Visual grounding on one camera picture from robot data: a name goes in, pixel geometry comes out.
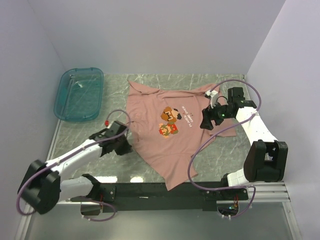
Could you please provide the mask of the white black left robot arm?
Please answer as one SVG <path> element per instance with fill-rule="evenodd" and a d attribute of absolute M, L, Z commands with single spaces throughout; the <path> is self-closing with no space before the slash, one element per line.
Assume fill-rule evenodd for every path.
<path fill-rule="evenodd" d="M 17 191 L 17 201 L 24 200 L 35 212 L 43 215 L 57 203 L 80 197 L 88 201 L 103 197 L 101 183 L 90 174 L 71 179 L 73 171 L 106 154 L 118 156 L 132 151 L 126 133 L 128 126 L 113 121 L 109 126 L 92 134 L 81 145 L 48 161 L 35 160 L 27 171 Z"/>

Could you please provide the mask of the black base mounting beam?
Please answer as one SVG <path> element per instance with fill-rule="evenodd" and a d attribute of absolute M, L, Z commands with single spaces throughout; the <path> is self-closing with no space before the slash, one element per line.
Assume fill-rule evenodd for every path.
<path fill-rule="evenodd" d="M 189 182 L 168 191 L 164 183 L 102 183 L 94 198 L 119 211 L 193 210 L 217 211 L 218 201 L 248 200 L 245 188 L 207 191 Z"/>

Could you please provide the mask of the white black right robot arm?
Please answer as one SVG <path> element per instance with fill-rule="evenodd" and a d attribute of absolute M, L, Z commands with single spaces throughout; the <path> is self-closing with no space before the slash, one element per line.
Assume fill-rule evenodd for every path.
<path fill-rule="evenodd" d="M 247 186 L 255 182 L 280 182 L 284 178 L 288 145 L 278 141 L 271 134 L 262 118 L 258 107 L 252 100 L 244 97 L 243 88 L 232 87 L 227 91 L 227 103 L 221 104 L 216 90 L 208 90 L 205 97 L 210 100 L 208 107 L 202 110 L 201 129 L 213 130 L 224 120 L 236 119 L 242 126 L 250 142 L 250 149 L 243 168 L 226 174 L 219 187 L 222 198 L 230 200 L 237 194 L 236 186 Z"/>

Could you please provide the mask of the teal transparent plastic bin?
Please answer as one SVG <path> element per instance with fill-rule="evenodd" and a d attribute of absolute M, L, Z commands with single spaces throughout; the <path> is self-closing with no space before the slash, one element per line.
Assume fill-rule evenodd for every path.
<path fill-rule="evenodd" d="M 53 112 L 65 122 L 87 122 L 98 117 L 104 73 L 96 67 L 73 68 L 60 78 Z"/>

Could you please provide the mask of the aluminium frame rail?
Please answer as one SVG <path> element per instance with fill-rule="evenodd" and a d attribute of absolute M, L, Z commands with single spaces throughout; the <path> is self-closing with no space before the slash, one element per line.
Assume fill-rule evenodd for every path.
<path fill-rule="evenodd" d="M 60 182 L 35 183 L 22 192 L 25 200 L 39 214 L 46 214 L 57 203 L 89 202 L 107 204 L 118 211 L 203 209 L 215 211 L 218 201 L 288 202 L 283 182 L 258 183 L 236 188 L 221 187 L 218 181 L 201 182 L 200 188 L 184 182 L 172 190 L 164 183 L 100 183 L 86 177 Z"/>

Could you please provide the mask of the pink t shirt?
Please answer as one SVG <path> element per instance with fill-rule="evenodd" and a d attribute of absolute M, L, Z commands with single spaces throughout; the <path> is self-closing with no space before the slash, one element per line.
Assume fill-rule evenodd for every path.
<path fill-rule="evenodd" d="M 201 129 L 202 110 L 209 105 L 207 84 L 191 90 L 163 90 L 129 81 L 126 112 L 133 148 L 164 178 L 167 190 L 184 183 L 197 172 L 189 164 L 192 155 L 214 134 L 234 137 L 233 121 L 226 119 L 212 130 Z"/>

